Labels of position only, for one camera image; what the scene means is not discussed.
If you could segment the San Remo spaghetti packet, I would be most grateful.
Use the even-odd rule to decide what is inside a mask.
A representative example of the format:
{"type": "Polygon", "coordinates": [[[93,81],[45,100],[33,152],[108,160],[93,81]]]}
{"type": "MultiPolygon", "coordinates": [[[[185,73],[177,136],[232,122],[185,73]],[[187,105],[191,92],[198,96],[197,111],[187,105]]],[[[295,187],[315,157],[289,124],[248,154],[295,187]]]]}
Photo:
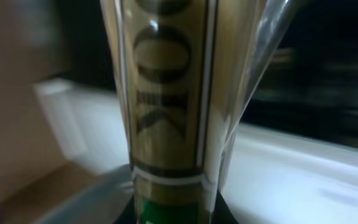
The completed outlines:
{"type": "Polygon", "coordinates": [[[234,133],[294,0],[101,2],[137,223],[210,223],[234,133]]]}

